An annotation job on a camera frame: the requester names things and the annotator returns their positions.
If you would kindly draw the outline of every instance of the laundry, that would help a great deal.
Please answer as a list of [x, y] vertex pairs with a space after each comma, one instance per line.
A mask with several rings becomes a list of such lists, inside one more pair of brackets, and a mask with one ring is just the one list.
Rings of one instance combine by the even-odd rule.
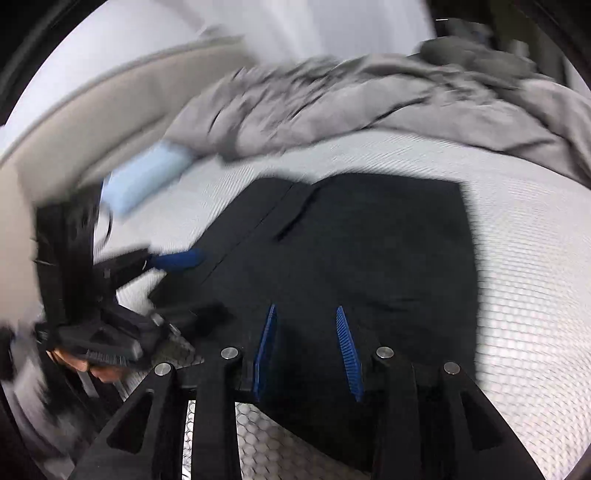
[[194, 340], [198, 352], [258, 344], [275, 304], [261, 408], [338, 460], [371, 470], [375, 424], [349, 391], [340, 306], [371, 351], [387, 345], [426, 365], [453, 359], [475, 376], [478, 283], [457, 183], [353, 173], [314, 184], [258, 179], [194, 247], [207, 252], [203, 263], [168, 274], [152, 302], [222, 307]]
[[411, 57], [255, 66], [193, 98], [165, 138], [233, 161], [389, 128], [524, 158], [589, 186], [591, 140], [582, 133], [591, 102], [534, 70], [459, 38], [431, 40]]

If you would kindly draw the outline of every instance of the gray cloth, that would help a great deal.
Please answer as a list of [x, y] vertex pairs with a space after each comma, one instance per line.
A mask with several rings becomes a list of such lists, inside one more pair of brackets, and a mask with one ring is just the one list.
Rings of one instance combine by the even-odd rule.
[[232, 161], [391, 128], [514, 155], [591, 183], [588, 100], [537, 79], [527, 59], [468, 40], [431, 41], [421, 55], [473, 71], [396, 54], [243, 69], [193, 98], [164, 138]]

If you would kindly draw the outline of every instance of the blue gripper pad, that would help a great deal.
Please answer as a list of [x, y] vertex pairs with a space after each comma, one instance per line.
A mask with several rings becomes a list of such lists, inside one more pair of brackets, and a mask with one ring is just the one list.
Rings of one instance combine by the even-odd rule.
[[255, 378], [252, 392], [257, 401], [261, 401], [262, 393], [265, 390], [267, 381], [267, 370], [275, 342], [275, 333], [277, 331], [277, 308], [275, 304], [271, 305], [267, 314], [267, 322], [262, 331], [261, 343], [255, 357]]
[[355, 396], [355, 400], [361, 401], [363, 398], [361, 361], [359, 361], [359, 355], [355, 349], [343, 307], [336, 310], [336, 334], [339, 337], [340, 353], [345, 363], [349, 390]]
[[177, 252], [175, 254], [155, 255], [147, 267], [164, 270], [165, 272], [174, 272], [193, 268], [199, 265], [205, 259], [205, 254], [198, 248]]

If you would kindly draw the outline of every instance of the gray garment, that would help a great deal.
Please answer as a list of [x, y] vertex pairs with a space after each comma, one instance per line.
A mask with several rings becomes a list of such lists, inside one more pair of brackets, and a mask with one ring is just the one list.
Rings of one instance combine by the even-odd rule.
[[[549, 80], [523, 80], [536, 77], [527, 59], [457, 40], [423, 50], [480, 71], [396, 54], [240, 70], [193, 98], [164, 138], [232, 161], [392, 128], [521, 157], [588, 186], [589, 101]], [[565, 114], [561, 99], [577, 114]]]

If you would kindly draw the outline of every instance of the black cloth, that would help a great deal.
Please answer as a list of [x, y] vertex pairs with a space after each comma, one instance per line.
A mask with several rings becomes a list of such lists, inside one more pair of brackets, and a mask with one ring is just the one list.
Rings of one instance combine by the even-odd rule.
[[195, 247], [205, 262], [167, 275], [151, 300], [223, 306], [225, 321], [204, 327], [198, 350], [258, 341], [274, 303], [277, 339], [260, 406], [352, 466], [371, 469], [375, 412], [349, 392], [339, 306], [370, 348], [387, 345], [421, 364], [454, 360], [474, 374], [478, 288], [456, 183], [361, 173], [314, 184], [258, 179]]

